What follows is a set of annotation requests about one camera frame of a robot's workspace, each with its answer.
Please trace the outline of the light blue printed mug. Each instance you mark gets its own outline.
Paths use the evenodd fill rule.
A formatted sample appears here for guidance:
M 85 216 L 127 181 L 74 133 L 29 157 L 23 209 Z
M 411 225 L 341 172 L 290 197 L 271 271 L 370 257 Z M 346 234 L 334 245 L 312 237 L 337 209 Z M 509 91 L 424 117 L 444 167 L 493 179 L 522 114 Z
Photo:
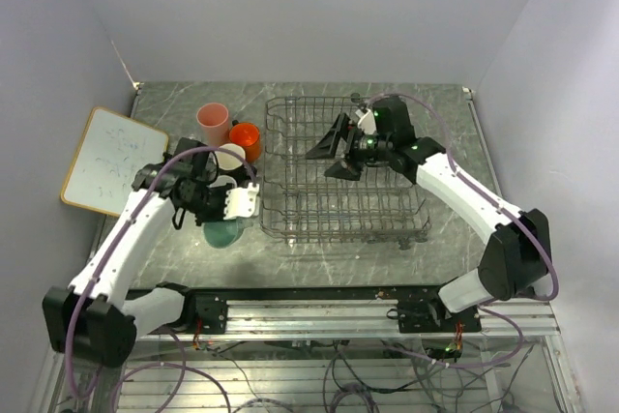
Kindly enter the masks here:
M 238 187 L 237 181 L 229 175 L 219 175 L 215 181 L 209 185 L 209 192 L 213 194 L 226 195 L 227 192 Z

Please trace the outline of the mint green ceramic mug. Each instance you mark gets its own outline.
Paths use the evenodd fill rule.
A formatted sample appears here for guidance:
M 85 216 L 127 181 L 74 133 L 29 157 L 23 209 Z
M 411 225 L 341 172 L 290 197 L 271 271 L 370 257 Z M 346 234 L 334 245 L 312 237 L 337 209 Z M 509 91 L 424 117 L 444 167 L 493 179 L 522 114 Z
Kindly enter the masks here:
M 244 232 L 241 219 L 205 222 L 202 226 L 206 243 L 214 249 L 225 249 L 237 242 Z

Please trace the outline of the black glossy mug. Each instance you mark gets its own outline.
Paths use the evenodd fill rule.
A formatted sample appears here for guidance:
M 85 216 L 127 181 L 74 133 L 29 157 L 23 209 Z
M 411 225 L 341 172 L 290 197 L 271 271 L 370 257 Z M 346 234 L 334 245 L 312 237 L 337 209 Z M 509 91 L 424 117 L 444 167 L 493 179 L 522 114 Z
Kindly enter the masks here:
M 245 149 L 234 143 L 223 144 L 215 152 L 218 175 L 229 176 L 237 184 L 250 181 L 257 169 L 246 160 Z

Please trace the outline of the orange mug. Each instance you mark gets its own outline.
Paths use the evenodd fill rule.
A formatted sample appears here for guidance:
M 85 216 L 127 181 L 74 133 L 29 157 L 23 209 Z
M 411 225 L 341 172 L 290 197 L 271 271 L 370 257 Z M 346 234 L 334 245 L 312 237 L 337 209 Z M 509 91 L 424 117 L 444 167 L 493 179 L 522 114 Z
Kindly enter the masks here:
M 231 143 L 244 149 L 248 162 L 256 162 L 259 159 L 262 153 L 261 134 L 255 124 L 234 121 L 228 138 Z

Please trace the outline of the pink plastic cup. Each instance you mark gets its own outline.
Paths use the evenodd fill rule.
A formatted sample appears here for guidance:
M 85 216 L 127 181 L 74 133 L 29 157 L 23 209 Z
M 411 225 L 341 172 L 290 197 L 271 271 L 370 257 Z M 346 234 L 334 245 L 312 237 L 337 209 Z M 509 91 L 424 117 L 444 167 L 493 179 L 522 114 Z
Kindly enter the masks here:
M 204 141 L 211 146 L 221 146 L 228 142 L 230 129 L 229 112 L 222 103 L 206 103 L 196 113 Z

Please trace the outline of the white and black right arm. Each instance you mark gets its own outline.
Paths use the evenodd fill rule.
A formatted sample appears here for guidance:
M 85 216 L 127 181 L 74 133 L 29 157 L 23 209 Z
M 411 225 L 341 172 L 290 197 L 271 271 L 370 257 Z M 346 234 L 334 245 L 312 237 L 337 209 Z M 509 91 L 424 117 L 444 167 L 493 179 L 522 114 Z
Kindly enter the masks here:
M 410 100 L 401 93 L 381 94 L 368 99 L 357 119 L 341 113 L 307 151 L 307 159 L 335 159 L 325 176 L 347 181 L 360 180 L 367 167 L 388 166 L 442 200 L 478 234 L 485 250 L 477 268 L 442 285 L 437 301 L 427 306 L 433 329 L 448 331 L 461 311 L 508 301 L 543 277 L 550 277 L 551 290 L 541 299 L 553 300 L 559 284 L 547 216 L 538 209 L 521 210 L 470 177 L 456 163 L 449 142 L 418 136 L 409 116 Z M 336 159 L 341 143 L 345 148 Z

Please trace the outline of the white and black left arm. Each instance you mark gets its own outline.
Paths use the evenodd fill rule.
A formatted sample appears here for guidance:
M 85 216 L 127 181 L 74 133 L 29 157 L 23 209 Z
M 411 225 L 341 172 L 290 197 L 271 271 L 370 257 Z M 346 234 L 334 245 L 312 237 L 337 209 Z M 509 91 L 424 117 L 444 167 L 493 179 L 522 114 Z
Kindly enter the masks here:
M 195 293 L 182 284 L 163 282 L 133 300 L 127 295 L 167 225 L 180 228 L 187 213 L 197 221 L 221 213 L 225 194 L 211 186 L 218 168 L 214 148 L 183 137 L 174 153 L 135 174 L 124 210 L 95 256 L 68 287 L 44 295 L 54 351 L 118 368 L 141 337 L 162 326 L 176 333 L 195 327 Z

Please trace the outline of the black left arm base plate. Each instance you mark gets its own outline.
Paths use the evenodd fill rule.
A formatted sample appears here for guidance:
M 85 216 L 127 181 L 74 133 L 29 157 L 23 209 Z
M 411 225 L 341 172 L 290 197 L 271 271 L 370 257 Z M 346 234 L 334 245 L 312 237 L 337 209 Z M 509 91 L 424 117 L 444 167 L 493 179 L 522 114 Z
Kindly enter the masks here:
M 162 327 L 205 335 L 222 335 L 226 329 L 228 305 L 215 294 L 167 283 L 133 302 L 133 323 L 139 336 Z

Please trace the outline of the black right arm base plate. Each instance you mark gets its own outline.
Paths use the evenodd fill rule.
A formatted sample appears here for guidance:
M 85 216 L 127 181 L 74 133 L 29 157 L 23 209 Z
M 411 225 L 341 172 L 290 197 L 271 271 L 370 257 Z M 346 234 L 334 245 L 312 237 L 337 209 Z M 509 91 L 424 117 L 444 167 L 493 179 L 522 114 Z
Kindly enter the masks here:
M 482 330 L 477 308 L 449 312 L 437 298 L 398 301 L 386 316 L 398 324 L 401 334 L 479 333 Z

